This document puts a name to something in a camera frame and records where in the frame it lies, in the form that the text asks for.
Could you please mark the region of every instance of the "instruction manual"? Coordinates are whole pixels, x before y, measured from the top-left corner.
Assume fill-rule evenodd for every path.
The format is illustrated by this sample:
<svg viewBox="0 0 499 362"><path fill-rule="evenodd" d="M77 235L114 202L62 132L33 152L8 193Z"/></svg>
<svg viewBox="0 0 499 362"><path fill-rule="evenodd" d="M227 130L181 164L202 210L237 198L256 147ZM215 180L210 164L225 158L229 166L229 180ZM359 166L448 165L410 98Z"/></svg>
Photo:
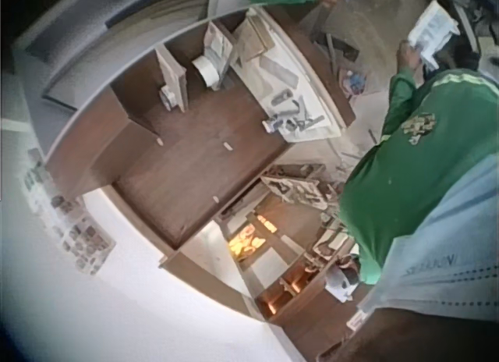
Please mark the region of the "instruction manual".
<svg viewBox="0 0 499 362"><path fill-rule="evenodd" d="M434 70L439 68L434 54L447 44L452 34L459 34L458 22L433 0L419 17L407 39L411 46L421 51L421 59L425 64Z"/></svg>

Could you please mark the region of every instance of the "wooden cabinet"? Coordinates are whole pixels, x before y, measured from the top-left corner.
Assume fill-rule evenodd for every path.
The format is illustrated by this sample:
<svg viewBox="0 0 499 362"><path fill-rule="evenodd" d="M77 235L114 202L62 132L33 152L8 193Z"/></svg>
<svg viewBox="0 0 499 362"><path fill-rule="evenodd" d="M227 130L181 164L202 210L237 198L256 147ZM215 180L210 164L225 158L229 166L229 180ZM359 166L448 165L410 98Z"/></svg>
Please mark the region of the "wooden cabinet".
<svg viewBox="0 0 499 362"><path fill-rule="evenodd" d="M146 122L125 110L111 87L85 110L47 162L69 199L116 181L157 139Z"/></svg>

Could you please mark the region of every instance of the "paper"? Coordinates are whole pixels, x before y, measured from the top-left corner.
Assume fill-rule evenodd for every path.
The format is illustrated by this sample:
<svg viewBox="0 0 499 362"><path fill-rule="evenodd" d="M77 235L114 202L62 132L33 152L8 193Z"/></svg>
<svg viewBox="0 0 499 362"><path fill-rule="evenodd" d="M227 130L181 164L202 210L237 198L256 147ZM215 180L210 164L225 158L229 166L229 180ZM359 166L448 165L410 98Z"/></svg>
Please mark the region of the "paper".
<svg viewBox="0 0 499 362"><path fill-rule="evenodd" d="M439 68L434 54L447 44L452 34L459 34L458 22L433 0L419 17L408 40L413 47L420 49L421 59L434 70Z"/></svg>

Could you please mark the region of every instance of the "tape roll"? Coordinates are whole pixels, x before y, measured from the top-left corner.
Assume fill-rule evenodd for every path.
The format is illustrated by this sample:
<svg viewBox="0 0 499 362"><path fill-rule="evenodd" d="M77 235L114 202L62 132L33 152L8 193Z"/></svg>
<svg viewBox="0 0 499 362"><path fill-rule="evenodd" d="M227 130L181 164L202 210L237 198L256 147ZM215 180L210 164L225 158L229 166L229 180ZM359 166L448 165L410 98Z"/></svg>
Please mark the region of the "tape roll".
<svg viewBox="0 0 499 362"><path fill-rule="evenodd" d="M201 55L199 58L194 59L193 64L200 71L207 87L214 86L220 80L217 69L206 56Z"/></svg>

